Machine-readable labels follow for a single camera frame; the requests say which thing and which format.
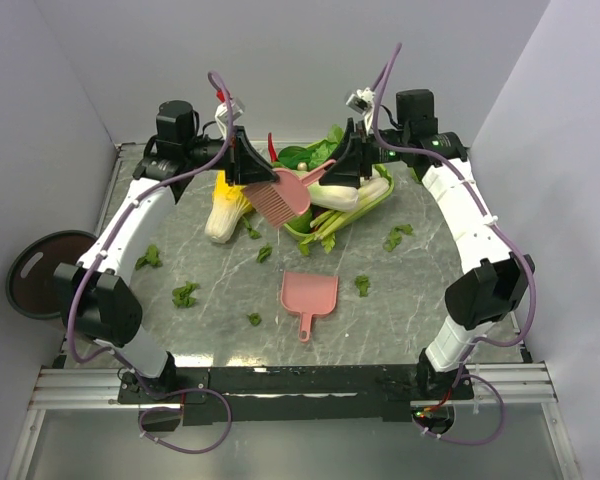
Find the pink hand brush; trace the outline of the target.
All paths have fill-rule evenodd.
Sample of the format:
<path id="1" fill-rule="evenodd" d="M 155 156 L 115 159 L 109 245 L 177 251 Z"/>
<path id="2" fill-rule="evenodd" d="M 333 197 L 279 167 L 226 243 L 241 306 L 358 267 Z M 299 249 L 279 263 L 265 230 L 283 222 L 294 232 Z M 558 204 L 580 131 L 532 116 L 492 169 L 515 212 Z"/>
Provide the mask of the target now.
<path id="1" fill-rule="evenodd" d="M 242 189 L 242 193 L 273 228 L 280 229 L 309 209 L 311 197 L 308 187 L 320 180 L 335 163 L 333 159 L 327 160 L 303 177 L 298 177 L 290 169 L 273 168 L 276 180 L 250 184 Z"/>

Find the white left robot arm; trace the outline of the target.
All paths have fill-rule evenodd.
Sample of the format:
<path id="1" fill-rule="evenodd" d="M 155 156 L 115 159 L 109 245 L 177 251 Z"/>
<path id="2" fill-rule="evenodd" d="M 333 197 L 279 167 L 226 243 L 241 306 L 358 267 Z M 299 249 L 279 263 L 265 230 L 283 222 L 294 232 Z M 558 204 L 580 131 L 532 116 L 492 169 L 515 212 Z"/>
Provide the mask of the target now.
<path id="1" fill-rule="evenodd" d="M 162 220 L 198 174 L 219 170 L 235 183 L 261 180 L 273 170 L 251 146 L 237 119 L 244 113 L 233 96 L 215 112 L 220 138 L 200 133 L 192 105 L 160 105 L 156 133 L 145 144 L 126 196 L 95 243 L 78 260 L 59 264 L 53 274 L 70 355 L 79 364 L 109 354 L 142 378 L 142 390 L 156 402 L 178 387 L 173 356 L 143 326 L 143 308 L 130 287 L 137 261 Z"/>

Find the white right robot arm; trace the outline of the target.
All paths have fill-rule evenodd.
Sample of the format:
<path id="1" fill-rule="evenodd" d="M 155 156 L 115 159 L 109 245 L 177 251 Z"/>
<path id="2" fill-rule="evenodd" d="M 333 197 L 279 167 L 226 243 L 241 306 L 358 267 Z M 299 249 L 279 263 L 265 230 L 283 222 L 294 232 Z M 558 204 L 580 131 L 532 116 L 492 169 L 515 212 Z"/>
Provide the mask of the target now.
<path id="1" fill-rule="evenodd" d="M 360 114 L 349 120 L 332 153 L 334 164 L 323 185 L 357 187 L 373 167 L 403 162 L 431 194 L 457 247 L 462 276 L 445 291 L 447 317 L 424 351 L 416 375 L 418 390 L 439 398 L 452 384 L 450 371 L 459 369 L 475 342 L 515 310 L 533 283 L 532 259 L 505 241 L 478 191 L 468 152 L 453 132 L 441 133 L 434 95 L 428 89 L 397 93 L 397 125 L 375 132 L 378 109 L 375 91 L 349 95 L 346 104 Z"/>

